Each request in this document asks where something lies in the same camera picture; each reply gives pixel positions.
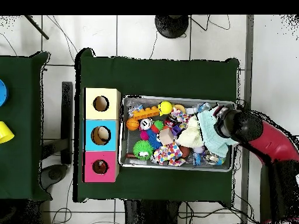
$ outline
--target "green table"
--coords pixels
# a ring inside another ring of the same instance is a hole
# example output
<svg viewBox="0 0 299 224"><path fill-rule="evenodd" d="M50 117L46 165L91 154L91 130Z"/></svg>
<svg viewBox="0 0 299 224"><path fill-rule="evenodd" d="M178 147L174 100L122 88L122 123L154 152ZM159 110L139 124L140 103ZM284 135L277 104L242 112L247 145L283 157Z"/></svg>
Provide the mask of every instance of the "green table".
<svg viewBox="0 0 299 224"><path fill-rule="evenodd" d="M237 94L237 59L167 61L76 57L74 201L85 198L212 201L231 205L232 171L177 171L121 167L115 183L83 183L83 88L116 88L122 95L227 100Z"/></svg>
<svg viewBox="0 0 299 224"><path fill-rule="evenodd" d="M47 52L30 57L0 56L0 79L9 90L0 121L15 137L0 144L0 198L49 200L39 184L41 165L41 69Z"/></svg>

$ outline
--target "yellow box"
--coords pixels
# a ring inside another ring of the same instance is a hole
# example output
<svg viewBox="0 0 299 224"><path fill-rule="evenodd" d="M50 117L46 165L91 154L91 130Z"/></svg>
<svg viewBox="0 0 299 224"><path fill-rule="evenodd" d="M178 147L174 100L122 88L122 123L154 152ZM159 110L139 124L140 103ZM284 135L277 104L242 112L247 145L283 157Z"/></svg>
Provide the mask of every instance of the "yellow box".
<svg viewBox="0 0 299 224"><path fill-rule="evenodd" d="M120 92L117 89L85 88L87 120L119 120Z"/></svg>

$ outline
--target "shape sorter box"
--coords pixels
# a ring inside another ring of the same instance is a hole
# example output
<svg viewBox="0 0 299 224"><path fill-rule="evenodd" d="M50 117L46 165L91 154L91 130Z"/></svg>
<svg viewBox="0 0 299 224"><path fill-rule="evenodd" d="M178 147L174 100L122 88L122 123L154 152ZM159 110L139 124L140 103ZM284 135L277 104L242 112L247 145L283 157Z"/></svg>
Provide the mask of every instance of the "shape sorter box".
<svg viewBox="0 0 299 224"><path fill-rule="evenodd" d="M119 137L119 121L118 120L85 120L85 151L117 151ZM97 127L105 128L109 136L107 142L98 145L94 143L94 129Z"/></svg>
<svg viewBox="0 0 299 224"><path fill-rule="evenodd" d="M85 152L83 182L113 183L119 173L117 151ZM106 169L96 169L98 164L104 164Z"/></svg>
<svg viewBox="0 0 299 224"><path fill-rule="evenodd" d="M119 120L120 92L117 89L85 88L87 120Z"/></svg>

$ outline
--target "building block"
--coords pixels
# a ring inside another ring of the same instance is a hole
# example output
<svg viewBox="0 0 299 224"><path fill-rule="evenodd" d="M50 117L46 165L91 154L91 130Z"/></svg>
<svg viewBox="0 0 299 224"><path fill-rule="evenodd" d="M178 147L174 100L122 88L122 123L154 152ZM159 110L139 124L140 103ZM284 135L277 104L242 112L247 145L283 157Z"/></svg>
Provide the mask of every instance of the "building block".
<svg viewBox="0 0 299 224"><path fill-rule="evenodd" d="M117 151L119 138L118 120L85 121L85 151Z"/></svg>
<svg viewBox="0 0 299 224"><path fill-rule="evenodd" d="M159 140L163 145L171 144L173 142L173 133L170 128L162 129L159 133Z"/></svg>
<svg viewBox="0 0 299 224"><path fill-rule="evenodd" d="M85 152L83 161L84 178L82 181L113 183L119 173L117 151Z"/></svg>
<svg viewBox="0 0 299 224"><path fill-rule="evenodd" d="M87 120L119 120L121 95L117 89L85 88Z"/></svg>
<svg viewBox="0 0 299 224"><path fill-rule="evenodd" d="M140 120L143 118L150 118L159 115L159 109L156 106L152 108L141 109L140 111L133 111L133 119Z"/></svg>

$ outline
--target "orange ball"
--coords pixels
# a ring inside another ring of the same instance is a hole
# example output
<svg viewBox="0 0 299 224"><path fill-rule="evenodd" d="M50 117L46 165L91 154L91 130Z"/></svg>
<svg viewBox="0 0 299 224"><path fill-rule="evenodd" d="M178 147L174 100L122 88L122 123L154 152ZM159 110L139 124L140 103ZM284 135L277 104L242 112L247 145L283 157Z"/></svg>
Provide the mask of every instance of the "orange ball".
<svg viewBox="0 0 299 224"><path fill-rule="evenodd" d="M135 131L139 127L139 122L138 120L135 120L133 118L129 118L126 122L126 126L130 131Z"/></svg>

